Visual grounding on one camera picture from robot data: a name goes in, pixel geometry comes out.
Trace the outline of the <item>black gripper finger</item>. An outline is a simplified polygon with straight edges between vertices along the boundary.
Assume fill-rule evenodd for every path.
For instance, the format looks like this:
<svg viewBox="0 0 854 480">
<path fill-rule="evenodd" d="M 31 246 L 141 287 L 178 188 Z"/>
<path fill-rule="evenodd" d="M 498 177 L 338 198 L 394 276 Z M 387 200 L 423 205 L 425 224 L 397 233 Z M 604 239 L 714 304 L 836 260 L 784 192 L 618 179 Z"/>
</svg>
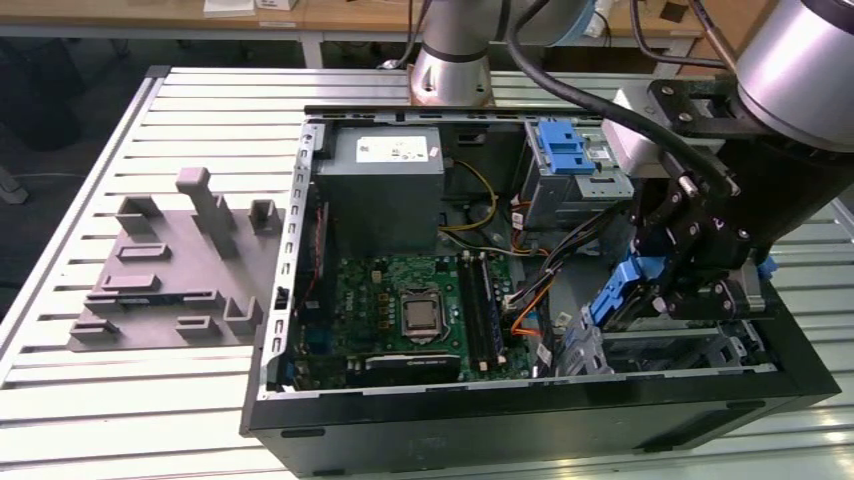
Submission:
<svg viewBox="0 0 854 480">
<path fill-rule="evenodd" d="M 677 320 L 738 320 L 773 305 L 770 250 L 753 245 L 746 230 L 689 222 L 670 230 L 673 251 L 657 278 L 657 294 Z"/>
<path fill-rule="evenodd" d="M 646 257 L 690 258 L 702 227 L 693 199 L 676 180 L 640 181 L 630 209 L 633 252 Z"/>
</svg>

